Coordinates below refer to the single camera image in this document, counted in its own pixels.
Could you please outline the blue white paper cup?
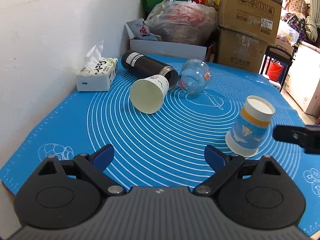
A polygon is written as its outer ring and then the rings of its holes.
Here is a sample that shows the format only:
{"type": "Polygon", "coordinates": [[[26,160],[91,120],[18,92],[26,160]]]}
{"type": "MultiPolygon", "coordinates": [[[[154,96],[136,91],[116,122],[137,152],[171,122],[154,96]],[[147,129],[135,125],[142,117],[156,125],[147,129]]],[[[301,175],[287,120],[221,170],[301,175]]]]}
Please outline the blue white paper cup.
{"type": "Polygon", "coordinates": [[[267,100],[251,95],[236,118],[225,140],[228,148],[245,158],[255,156],[271,123],[275,109],[267,100]]]}

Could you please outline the clear glass cup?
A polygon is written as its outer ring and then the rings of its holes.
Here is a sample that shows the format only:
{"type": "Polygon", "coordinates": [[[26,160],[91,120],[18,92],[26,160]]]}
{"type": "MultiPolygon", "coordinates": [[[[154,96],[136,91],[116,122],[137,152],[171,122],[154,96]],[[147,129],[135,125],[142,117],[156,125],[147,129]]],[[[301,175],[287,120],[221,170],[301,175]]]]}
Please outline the clear glass cup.
{"type": "Polygon", "coordinates": [[[199,94],[211,79],[212,74],[208,64],[199,59],[189,59],[182,66],[178,84],[187,94],[199,94]]]}

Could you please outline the white chest freezer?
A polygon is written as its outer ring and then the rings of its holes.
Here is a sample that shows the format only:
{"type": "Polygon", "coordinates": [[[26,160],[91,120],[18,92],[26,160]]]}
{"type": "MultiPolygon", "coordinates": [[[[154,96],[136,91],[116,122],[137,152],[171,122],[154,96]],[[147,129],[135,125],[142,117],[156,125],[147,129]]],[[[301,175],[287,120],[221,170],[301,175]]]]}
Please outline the white chest freezer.
{"type": "Polygon", "coordinates": [[[319,48],[300,42],[285,90],[305,114],[319,117],[319,48]]]}

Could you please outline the red bucket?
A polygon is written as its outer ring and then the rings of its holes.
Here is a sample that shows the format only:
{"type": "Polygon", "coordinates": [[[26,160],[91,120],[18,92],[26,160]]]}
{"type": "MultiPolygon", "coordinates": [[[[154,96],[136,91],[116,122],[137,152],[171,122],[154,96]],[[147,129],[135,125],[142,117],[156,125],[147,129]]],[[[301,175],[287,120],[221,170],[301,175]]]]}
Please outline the red bucket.
{"type": "Polygon", "coordinates": [[[273,63],[273,62],[270,62],[269,60],[267,60],[265,67],[266,67],[266,75],[269,77],[269,79],[274,82],[278,82],[284,67],[279,63],[273,63]]]}

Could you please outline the black metal stool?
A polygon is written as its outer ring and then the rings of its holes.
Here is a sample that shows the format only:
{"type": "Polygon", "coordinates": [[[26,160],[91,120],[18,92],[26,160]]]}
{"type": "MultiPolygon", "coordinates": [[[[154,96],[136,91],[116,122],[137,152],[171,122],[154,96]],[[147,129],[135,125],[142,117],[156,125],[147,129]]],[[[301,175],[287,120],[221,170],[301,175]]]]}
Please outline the black metal stool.
{"type": "Polygon", "coordinates": [[[261,67],[259,70],[259,74],[266,77],[269,81],[272,81],[272,82],[280,85],[279,91],[281,92],[284,87],[285,80],[287,78],[287,75],[289,73],[289,70],[290,70],[290,67],[292,66],[293,61],[294,61],[294,59],[293,59],[292,54],[290,54],[289,52],[287,52],[283,48],[279,48],[276,46],[267,46],[267,48],[265,50],[264,59],[263,59],[263,62],[261,64],[261,67]],[[269,60],[270,62],[273,62],[273,63],[279,63],[284,67],[284,69],[279,77],[278,82],[274,82],[274,81],[270,80],[269,77],[266,75],[265,64],[266,64],[267,60],[269,60]]]}

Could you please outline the blue silicone baking mat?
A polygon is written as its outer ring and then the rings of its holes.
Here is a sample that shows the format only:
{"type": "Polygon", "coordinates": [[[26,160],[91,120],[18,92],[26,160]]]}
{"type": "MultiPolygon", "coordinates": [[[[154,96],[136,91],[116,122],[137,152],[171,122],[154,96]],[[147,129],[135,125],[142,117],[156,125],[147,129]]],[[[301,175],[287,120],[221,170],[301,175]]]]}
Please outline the blue silicone baking mat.
{"type": "Polygon", "coordinates": [[[71,93],[26,137],[1,169],[1,181],[17,193],[49,155],[59,160],[93,153],[106,144],[114,159],[105,173],[123,188],[194,188],[214,174],[204,159],[213,145],[231,154],[225,136],[250,95],[275,107],[271,126],[303,126],[297,112],[258,74],[210,64],[212,82],[199,95],[175,87],[154,114],[135,109],[129,93],[136,78],[120,69],[108,92],[71,93]]]}

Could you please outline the lower brown cardboard box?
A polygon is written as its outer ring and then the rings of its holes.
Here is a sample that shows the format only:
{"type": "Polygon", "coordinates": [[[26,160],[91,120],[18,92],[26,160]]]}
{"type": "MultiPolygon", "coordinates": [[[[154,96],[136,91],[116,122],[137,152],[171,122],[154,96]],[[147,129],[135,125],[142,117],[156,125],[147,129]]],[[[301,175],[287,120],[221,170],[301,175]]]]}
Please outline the lower brown cardboard box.
{"type": "Polygon", "coordinates": [[[220,28],[217,63],[259,73],[267,43],[251,36],[220,28]]]}

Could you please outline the brown cardboard box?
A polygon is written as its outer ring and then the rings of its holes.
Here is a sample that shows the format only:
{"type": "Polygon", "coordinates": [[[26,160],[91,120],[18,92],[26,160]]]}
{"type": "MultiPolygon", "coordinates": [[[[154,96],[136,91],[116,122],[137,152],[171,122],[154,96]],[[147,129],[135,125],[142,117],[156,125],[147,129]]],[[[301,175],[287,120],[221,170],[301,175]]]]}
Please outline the brown cardboard box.
{"type": "Polygon", "coordinates": [[[282,0],[220,0],[219,25],[273,44],[281,6],[282,0]]]}
{"type": "Polygon", "coordinates": [[[217,63],[259,73],[267,43],[251,36],[220,28],[217,63]]]}

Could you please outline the white tissue box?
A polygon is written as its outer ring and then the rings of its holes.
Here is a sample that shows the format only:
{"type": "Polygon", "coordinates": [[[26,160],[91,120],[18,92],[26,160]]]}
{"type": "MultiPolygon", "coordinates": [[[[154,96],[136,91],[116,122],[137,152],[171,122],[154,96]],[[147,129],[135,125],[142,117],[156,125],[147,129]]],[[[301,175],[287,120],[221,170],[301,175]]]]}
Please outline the white tissue box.
{"type": "Polygon", "coordinates": [[[84,67],[76,74],[79,92],[108,92],[118,72],[118,59],[102,57],[104,40],[94,45],[84,58],[84,67]]]}

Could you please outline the upper brown cardboard box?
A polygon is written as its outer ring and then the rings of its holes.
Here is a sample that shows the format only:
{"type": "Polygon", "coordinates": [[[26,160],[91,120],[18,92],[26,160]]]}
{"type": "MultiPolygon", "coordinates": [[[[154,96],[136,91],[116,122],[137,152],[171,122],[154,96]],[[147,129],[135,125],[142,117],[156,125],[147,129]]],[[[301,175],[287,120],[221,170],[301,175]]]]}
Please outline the upper brown cardboard box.
{"type": "Polygon", "coordinates": [[[220,0],[219,25],[273,44],[281,6],[282,0],[220,0]]]}

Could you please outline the black thermos bottle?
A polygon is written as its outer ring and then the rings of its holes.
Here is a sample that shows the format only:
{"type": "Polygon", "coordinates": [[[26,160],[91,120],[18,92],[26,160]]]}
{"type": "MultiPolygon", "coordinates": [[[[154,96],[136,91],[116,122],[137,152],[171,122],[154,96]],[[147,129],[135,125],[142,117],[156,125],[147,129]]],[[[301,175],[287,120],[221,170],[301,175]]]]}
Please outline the black thermos bottle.
{"type": "Polygon", "coordinates": [[[169,82],[169,90],[178,82],[179,74],[172,66],[133,50],[128,50],[122,56],[121,65],[136,77],[164,76],[169,82]]]}

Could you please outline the clear plastic bag with items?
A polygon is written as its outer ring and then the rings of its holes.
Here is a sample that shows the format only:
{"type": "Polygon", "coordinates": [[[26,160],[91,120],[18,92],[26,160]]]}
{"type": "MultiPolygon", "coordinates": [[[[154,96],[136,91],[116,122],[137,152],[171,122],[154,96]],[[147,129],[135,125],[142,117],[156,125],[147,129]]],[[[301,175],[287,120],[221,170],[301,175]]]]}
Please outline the clear plastic bag with items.
{"type": "Polygon", "coordinates": [[[152,9],[145,23],[162,41],[201,46],[217,29],[218,16],[213,7],[164,0],[152,9]]]}

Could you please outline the white open cardboard box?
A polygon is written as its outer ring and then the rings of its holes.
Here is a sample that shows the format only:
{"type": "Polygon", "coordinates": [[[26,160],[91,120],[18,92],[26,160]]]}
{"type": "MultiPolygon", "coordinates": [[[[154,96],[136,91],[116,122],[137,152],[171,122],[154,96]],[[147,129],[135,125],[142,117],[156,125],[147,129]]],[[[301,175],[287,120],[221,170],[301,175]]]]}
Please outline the white open cardboard box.
{"type": "Polygon", "coordinates": [[[206,60],[206,47],[161,41],[159,36],[149,31],[143,18],[126,22],[125,27],[130,38],[130,49],[138,53],[206,60]]]}

